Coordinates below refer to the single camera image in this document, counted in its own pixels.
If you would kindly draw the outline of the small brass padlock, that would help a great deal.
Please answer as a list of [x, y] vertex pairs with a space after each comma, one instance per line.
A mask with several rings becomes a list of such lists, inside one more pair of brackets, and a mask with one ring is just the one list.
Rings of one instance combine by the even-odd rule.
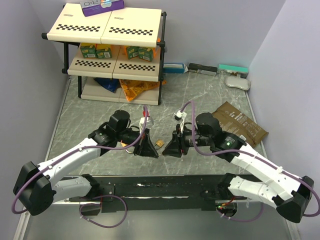
[[164, 141], [162, 139], [158, 139], [155, 144], [154, 147], [156, 150], [159, 150], [160, 148], [162, 148], [164, 146]]

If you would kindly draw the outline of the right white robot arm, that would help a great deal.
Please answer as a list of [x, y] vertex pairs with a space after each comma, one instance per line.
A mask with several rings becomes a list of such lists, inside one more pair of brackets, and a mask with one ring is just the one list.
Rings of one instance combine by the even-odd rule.
[[218, 184], [218, 193], [223, 199], [244, 197], [259, 201], [276, 209], [286, 220], [299, 223], [306, 216], [306, 208], [312, 197], [320, 198], [314, 191], [314, 181], [298, 177], [272, 163], [237, 135], [222, 130], [220, 122], [209, 112], [201, 113], [185, 126], [187, 114], [175, 113], [180, 123], [172, 133], [172, 140], [162, 154], [180, 158], [189, 148], [209, 147], [217, 157], [236, 165], [253, 176], [258, 182], [227, 173]]

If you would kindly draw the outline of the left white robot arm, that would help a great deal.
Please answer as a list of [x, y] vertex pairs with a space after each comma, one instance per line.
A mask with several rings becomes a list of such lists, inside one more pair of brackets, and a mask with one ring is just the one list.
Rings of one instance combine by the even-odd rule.
[[61, 155], [34, 164], [24, 164], [13, 188], [15, 198], [11, 211], [19, 214], [16, 203], [21, 202], [32, 216], [43, 213], [57, 201], [84, 197], [95, 200], [99, 195], [99, 183], [89, 174], [75, 179], [63, 178], [81, 165], [101, 157], [109, 151], [133, 147], [135, 156], [158, 158], [159, 154], [150, 140], [147, 124], [151, 121], [146, 105], [143, 106], [142, 127], [137, 131], [130, 125], [130, 114], [116, 110], [108, 121], [92, 131], [78, 145]]

